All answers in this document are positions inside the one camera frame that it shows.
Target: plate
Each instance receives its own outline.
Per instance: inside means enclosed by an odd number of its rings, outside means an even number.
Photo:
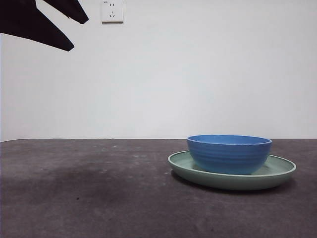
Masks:
[[[274,155],[269,155],[264,165],[251,175],[207,172],[195,164],[189,151],[170,155],[168,162],[175,173],[190,182],[229,190],[258,190],[276,187],[288,181],[296,170],[293,162]]]

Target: plate rim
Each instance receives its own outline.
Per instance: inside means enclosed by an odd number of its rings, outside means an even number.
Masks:
[[[296,164],[290,160],[287,160],[287,159],[284,159],[282,157],[279,157],[279,156],[276,156],[276,155],[271,155],[269,154],[268,156],[272,156],[272,157],[275,157],[275,158],[278,158],[278,159],[281,159],[281,160],[284,160],[286,162],[289,162],[291,165],[293,165],[293,168],[286,171],[286,172],[282,172],[282,173],[275,173],[275,174],[270,174],[270,175],[233,175],[233,174],[220,174],[220,173],[212,173],[212,172],[207,172],[207,171],[199,171],[199,170],[194,170],[194,169],[188,169],[188,168],[185,168],[185,167],[182,167],[182,166],[179,166],[178,164],[174,163],[171,161],[171,157],[173,157],[174,155],[177,155],[177,154],[182,154],[182,153],[185,153],[185,152],[189,152],[189,150],[185,150],[185,151],[179,151],[179,152],[176,152],[176,153],[173,153],[171,155],[168,156],[168,162],[176,167],[179,167],[181,169],[184,169],[184,170],[188,170],[188,171],[192,171],[192,172],[195,172],[195,173],[203,173],[203,174],[207,174],[207,175],[217,175],[217,176],[225,176],[225,177],[241,177],[241,178],[261,178],[261,177],[272,177],[272,176],[279,176],[279,175],[286,175],[286,174],[290,174],[292,172],[294,172],[296,170]]]

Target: blue bowl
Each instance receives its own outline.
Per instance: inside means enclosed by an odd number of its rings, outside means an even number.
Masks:
[[[272,141],[245,135],[193,135],[187,144],[195,163],[208,172],[249,175],[266,161]]]

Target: stacked dishes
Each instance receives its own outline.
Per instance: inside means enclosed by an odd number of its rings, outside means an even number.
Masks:
[[[189,151],[169,156],[181,177],[206,186],[255,190],[275,187],[290,179],[296,165],[269,155],[272,141],[245,135],[194,135]]]

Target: bowl rim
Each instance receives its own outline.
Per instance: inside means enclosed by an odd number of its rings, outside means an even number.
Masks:
[[[212,142],[204,142],[204,141],[198,141],[191,139],[191,137],[194,136],[216,136],[216,135],[222,135],[222,136],[239,136],[239,137],[252,137],[252,138],[258,138],[258,139],[264,139],[267,140],[267,142],[261,142],[261,143],[247,143],[247,144],[227,144],[227,143],[212,143]],[[214,145],[240,145],[240,146],[245,146],[245,145],[265,145],[265,144],[271,144],[272,140],[264,138],[264,137],[258,137],[258,136],[252,136],[252,135],[228,135],[228,134],[202,134],[202,135],[191,135],[187,137],[187,140],[196,142],[196,143],[202,143],[202,144],[214,144]]]

